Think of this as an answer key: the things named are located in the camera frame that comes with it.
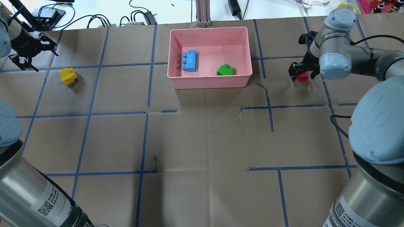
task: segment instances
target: blue block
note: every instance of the blue block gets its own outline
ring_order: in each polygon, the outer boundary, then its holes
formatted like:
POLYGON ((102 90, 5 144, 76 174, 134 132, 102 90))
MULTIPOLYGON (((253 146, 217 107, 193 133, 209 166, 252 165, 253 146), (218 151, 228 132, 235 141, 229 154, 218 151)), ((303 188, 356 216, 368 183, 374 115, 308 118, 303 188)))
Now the blue block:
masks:
POLYGON ((196 50, 189 50, 183 56, 182 69, 187 72, 196 72, 196 50))

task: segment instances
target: white label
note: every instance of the white label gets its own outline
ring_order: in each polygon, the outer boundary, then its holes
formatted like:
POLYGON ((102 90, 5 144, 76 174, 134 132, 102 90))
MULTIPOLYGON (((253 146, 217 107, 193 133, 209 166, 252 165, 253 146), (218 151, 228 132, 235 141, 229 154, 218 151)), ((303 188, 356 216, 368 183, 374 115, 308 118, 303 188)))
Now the white label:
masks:
POLYGON ((356 214, 348 205, 344 196, 335 204, 335 213, 347 227, 377 227, 356 214))
POLYGON ((324 223, 323 227, 332 227, 332 224, 330 222, 330 218, 327 218, 326 222, 324 223))
POLYGON ((60 227, 69 216, 72 206, 69 200, 48 182, 45 191, 36 203, 31 206, 31 209, 60 227))

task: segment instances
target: pink bin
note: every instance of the pink bin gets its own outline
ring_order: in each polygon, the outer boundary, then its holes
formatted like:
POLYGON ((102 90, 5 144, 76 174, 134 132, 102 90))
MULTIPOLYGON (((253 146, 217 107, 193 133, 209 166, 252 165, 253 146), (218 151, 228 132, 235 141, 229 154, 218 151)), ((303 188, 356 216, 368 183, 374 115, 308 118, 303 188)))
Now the pink bin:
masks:
POLYGON ((167 76, 175 89, 245 87, 252 73, 246 27, 171 31, 167 76), (188 50, 196 50, 196 72, 182 70, 182 55, 188 50), (225 63, 236 69, 235 75, 216 75, 225 63))

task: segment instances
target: red object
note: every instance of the red object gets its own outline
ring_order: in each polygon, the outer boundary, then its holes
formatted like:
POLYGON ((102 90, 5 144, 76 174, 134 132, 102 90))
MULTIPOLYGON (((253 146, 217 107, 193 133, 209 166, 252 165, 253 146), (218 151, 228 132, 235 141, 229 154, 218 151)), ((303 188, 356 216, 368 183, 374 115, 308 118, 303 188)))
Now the red object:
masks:
POLYGON ((297 76, 297 79, 302 82, 302 81, 307 81, 309 79, 309 74, 307 72, 300 74, 297 76))
MULTIPOLYGON (((372 9, 376 8, 377 5, 380 4, 380 1, 373 1, 373 0, 358 0, 358 2, 364 14, 371 13, 372 9)), ((396 2, 397 0, 391 0, 390 2, 385 2, 382 13, 387 13, 396 2)))

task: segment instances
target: power adapter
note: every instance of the power adapter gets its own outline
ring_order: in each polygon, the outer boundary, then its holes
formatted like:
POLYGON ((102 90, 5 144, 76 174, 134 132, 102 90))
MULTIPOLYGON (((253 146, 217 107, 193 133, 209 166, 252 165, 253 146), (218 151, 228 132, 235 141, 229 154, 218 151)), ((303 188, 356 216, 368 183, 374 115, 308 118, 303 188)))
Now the power adapter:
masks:
POLYGON ((229 0, 229 8, 232 16, 237 16, 241 20, 241 9, 237 0, 229 0))
POLYGON ((147 11, 145 12, 145 14, 143 15, 145 17, 146 23, 148 25, 151 24, 157 24, 156 19, 154 18, 153 14, 151 13, 151 11, 147 11))

